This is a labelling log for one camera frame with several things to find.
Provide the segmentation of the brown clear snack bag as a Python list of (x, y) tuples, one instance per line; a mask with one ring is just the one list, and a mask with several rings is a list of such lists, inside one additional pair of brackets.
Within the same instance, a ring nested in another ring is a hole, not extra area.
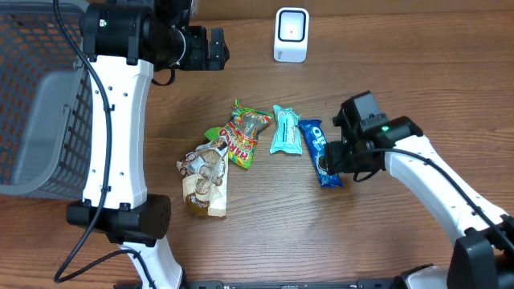
[(177, 162), (185, 204), (197, 215), (224, 218), (227, 201), (228, 141), (220, 136)]

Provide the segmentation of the teal snack packet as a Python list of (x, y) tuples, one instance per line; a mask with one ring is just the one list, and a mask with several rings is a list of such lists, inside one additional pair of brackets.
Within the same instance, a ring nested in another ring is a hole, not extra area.
[(298, 127), (300, 115), (292, 108), (282, 108), (274, 105), (276, 130), (273, 136), (270, 154), (282, 151), (287, 154), (301, 155), (303, 153), (300, 130)]

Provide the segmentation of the green Haribo gummy bag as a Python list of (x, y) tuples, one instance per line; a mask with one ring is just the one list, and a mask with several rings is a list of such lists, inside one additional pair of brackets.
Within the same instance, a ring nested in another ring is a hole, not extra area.
[(204, 135), (208, 140), (227, 136), (229, 158), (242, 168), (249, 169), (259, 134), (270, 125), (272, 120), (272, 114), (243, 107), (238, 100), (235, 100), (230, 121), (224, 126), (209, 128)]

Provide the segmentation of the blue Oreo cookie pack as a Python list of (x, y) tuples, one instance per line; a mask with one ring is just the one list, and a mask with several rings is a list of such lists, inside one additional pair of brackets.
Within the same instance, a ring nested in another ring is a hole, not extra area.
[(301, 120), (299, 128), (304, 135), (320, 185), (330, 188), (342, 187), (343, 183), (339, 176), (337, 174), (329, 175), (327, 165), (324, 162), (324, 147), (327, 144), (327, 139), (321, 128), (321, 123), (321, 120)]

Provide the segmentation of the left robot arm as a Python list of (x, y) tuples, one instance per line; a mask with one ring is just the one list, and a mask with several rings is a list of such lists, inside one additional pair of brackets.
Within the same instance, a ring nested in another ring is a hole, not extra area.
[(142, 288), (184, 288), (186, 277), (166, 234), (169, 197), (144, 176), (145, 107), (154, 73), (221, 71), (230, 52), (220, 28), (190, 24), (193, 0), (92, 3), (74, 51), (92, 88), (88, 177), (68, 223), (98, 231), (132, 260)]

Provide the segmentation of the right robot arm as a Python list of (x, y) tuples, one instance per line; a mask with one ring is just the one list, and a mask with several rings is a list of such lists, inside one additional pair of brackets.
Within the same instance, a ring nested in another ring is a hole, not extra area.
[(409, 117), (389, 119), (369, 91), (341, 104), (333, 117), (341, 139), (325, 145), (328, 173), (355, 182), (386, 171), (428, 209), (453, 246), (448, 267), (422, 265), (386, 280), (383, 288), (513, 286), (513, 217), (477, 193), (435, 151)]

